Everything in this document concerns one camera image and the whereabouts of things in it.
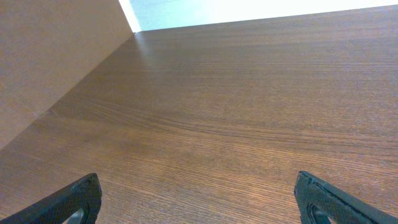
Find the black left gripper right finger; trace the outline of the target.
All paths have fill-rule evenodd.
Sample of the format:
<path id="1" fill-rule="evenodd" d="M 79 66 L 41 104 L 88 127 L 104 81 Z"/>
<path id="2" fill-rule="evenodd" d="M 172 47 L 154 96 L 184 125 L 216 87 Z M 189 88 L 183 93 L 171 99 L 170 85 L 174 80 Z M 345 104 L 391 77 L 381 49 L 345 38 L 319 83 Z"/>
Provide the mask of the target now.
<path id="1" fill-rule="evenodd" d="M 302 223 L 397 224 L 397 218 L 306 171 L 297 176 L 294 195 Z"/>

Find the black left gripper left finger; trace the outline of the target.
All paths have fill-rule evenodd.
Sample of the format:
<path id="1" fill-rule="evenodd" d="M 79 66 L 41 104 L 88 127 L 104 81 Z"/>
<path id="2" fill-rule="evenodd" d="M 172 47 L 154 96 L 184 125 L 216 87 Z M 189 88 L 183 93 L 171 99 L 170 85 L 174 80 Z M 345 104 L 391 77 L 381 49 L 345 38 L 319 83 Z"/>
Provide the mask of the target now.
<path id="1" fill-rule="evenodd" d="M 1 223 L 95 223 L 102 191 L 97 174 L 90 173 Z"/>

